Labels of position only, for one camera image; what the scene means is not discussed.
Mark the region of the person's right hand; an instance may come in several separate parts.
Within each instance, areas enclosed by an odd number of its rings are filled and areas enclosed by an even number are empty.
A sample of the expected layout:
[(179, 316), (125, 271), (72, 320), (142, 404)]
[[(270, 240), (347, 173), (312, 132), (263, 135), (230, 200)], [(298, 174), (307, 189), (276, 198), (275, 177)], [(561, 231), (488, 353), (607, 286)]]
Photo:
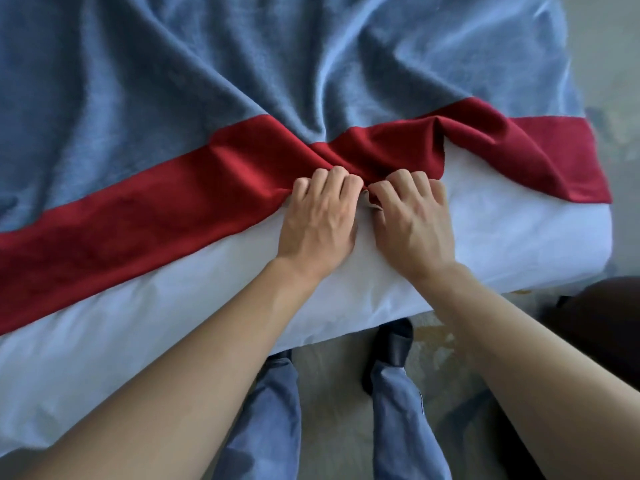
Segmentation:
[(402, 202), (387, 178), (369, 186), (378, 201), (373, 219), (378, 250), (389, 265), (416, 289), (428, 289), (457, 264), (448, 202), (434, 200), (429, 177), (411, 172), (419, 199)]

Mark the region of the person's left hand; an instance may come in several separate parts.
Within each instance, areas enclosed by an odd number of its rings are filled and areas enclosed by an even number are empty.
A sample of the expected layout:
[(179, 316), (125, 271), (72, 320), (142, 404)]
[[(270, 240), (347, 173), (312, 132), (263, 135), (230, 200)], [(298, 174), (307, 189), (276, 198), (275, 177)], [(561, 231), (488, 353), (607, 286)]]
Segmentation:
[(316, 169), (310, 178), (308, 207), (292, 207), (285, 212), (276, 258), (286, 263), (304, 282), (322, 282), (345, 261), (355, 247), (356, 208), (364, 188), (361, 177), (349, 173), (339, 205), (323, 204), (327, 169)]

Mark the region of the blue blanket with red band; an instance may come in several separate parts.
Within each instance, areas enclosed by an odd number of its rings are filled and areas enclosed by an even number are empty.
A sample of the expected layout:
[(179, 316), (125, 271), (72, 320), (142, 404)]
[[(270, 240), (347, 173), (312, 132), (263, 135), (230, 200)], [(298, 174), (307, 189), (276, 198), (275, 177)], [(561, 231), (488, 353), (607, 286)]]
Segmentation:
[(0, 336), (445, 139), (612, 202), (558, 0), (0, 0)]

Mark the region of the person's right forearm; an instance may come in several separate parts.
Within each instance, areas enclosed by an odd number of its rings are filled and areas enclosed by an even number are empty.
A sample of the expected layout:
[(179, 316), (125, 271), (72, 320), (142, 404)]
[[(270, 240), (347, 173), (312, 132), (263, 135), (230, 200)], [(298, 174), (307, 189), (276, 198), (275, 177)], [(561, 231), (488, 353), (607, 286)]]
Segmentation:
[(547, 480), (640, 480), (640, 392), (454, 263), (413, 286)]

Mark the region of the person's left forearm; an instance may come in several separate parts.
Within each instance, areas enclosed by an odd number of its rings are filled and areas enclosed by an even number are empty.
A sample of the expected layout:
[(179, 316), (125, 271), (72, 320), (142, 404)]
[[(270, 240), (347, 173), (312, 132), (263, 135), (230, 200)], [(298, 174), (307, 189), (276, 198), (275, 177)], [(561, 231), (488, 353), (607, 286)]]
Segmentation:
[(288, 323), (332, 272), (276, 257), (17, 480), (200, 480)]

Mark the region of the white bed sheet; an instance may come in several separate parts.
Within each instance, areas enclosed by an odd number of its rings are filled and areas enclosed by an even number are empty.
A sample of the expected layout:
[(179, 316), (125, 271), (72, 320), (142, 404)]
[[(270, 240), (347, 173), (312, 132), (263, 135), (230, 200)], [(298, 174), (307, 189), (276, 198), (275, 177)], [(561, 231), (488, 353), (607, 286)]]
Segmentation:
[[(499, 293), (600, 273), (612, 252), (608, 204), (570, 203), (513, 183), (445, 142), (442, 180), (456, 258)], [(284, 210), (156, 271), (0, 337), (0, 458), (45, 449), (242, 290), (275, 256)], [(354, 251), (273, 348), (315, 344), (431, 310), (374, 245), (358, 205)]]

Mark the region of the person's black right shoe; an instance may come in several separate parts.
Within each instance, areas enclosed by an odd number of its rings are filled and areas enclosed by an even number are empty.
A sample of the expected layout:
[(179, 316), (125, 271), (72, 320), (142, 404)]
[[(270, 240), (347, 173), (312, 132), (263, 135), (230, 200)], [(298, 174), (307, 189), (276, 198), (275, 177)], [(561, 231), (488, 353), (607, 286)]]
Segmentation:
[(404, 368), (413, 344), (413, 324), (407, 317), (382, 324), (374, 336), (362, 375), (364, 393), (372, 396), (372, 371), (376, 363)]

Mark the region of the dark brown chair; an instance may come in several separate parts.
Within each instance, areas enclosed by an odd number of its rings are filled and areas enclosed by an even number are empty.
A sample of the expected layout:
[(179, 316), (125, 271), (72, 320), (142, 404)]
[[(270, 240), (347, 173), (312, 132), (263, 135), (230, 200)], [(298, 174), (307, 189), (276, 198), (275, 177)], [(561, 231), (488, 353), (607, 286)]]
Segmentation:
[(562, 296), (540, 321), (640, 391), (640, 276), (608, 278)]

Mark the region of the person's right leg in jeans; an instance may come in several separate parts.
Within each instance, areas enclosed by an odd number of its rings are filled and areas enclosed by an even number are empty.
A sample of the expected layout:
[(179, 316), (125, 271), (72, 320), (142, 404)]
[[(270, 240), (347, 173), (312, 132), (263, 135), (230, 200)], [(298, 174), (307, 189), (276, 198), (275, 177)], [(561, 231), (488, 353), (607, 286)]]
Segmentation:
[(374, 480), (452, 480), (420, 391), (404, 368), (377, 361), (371, 383)]

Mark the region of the person's leg in jeans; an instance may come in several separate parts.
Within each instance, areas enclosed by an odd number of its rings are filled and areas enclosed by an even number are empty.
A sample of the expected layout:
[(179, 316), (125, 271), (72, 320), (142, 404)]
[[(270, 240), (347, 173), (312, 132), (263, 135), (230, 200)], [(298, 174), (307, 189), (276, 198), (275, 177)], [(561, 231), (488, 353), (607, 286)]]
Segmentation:
[(263, 364), (211, 480), (297, 480), (301, 418), (298, 372), (289, 349)]
[(377, 361), (371, 383), (374, 480), (452, 480), (420, 391), (404, 368)]

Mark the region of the person's left leg in jeans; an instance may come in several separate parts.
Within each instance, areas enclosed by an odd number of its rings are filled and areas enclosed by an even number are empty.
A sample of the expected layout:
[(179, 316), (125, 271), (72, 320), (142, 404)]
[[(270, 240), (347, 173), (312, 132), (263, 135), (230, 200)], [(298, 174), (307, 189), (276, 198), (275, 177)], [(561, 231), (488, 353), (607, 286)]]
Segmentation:
[(298, 372), (289, 349), (263, 364), (211, 480), (297, 480), (301, 418)]

